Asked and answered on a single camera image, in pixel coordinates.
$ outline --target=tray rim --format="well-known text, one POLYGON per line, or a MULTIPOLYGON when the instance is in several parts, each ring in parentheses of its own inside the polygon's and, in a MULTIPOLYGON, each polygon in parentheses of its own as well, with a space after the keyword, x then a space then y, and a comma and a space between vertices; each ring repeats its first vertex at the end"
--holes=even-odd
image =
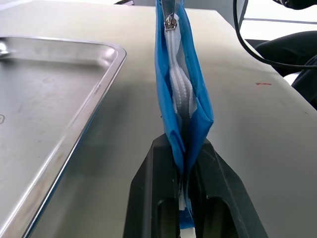
POLYGON ((24 238, 28 237, 36 226, 41 214, 56 190, 67 164, 76 150, 82 136, 88 129, 101 102, 109 91, 117 74, 123 66, 127 52, 124 48, 108 42, 80 41, 63 38, 30 37, 18 35, 0 35, 0 39, 23 38, 34 40, 60 41, 69 43, 84 43, 104 45, 117 51, 117 56, 105 71, 97 85, 87 95, 86 100, 70 120, 63 131, 63 136, 52 152, 46 158, 43 166, 32 180, 26 192, 15 206, 14 210, 0 227, 0 238, 24 238))

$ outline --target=table surface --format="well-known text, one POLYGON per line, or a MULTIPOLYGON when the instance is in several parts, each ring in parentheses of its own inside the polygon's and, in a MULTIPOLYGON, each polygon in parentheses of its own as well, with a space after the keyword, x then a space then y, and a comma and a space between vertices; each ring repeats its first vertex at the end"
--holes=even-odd
MULTIPOLYGON (((215 114, 208 139, 240 176, 270 238, 314 237, 317 112, 270 66, 249 56, 217 12, 187 12, 215 114)), ((131 180, 163 133, 155 9, 33 1, 0 11, 0 22, 1 35, 113 42, 127 51, 32 235, 122 237, 131 180)), ((0 197, 10 197, 10 204, 0 204, 1 227, 22 195, 0 189, 0 197)))

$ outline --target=metal tray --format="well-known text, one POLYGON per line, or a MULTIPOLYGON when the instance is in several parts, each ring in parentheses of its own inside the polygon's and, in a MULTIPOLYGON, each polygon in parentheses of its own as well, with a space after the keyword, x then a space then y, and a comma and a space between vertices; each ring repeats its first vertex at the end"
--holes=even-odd
POLYGON ((0 37, 0 237, 28 234, 126 52, 0 37))

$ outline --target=metal zipper slider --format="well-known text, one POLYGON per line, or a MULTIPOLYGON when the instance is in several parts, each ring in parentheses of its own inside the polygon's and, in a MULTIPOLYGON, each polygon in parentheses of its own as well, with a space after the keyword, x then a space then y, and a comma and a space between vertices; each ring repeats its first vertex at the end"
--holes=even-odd
POLYGON ((175 14, 175 0, 161 0, 164 15, 165 31, 175 29, 177 20, 174 18, 175 14))

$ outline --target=white zipper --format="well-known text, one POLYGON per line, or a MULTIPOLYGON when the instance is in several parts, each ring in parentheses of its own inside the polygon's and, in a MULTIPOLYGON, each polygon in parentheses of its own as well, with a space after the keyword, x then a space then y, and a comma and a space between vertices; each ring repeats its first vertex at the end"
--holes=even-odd
POLYGON ((173 91, 173 106, 177 115, 177 123, 182 134, 187 134, 190 118, 197 108, 191 81, 177 61, 177 54, 183 51, 178 16, 175 14, 175 28, 165 30, 166 46, 169 59, 169 77, 173 91))

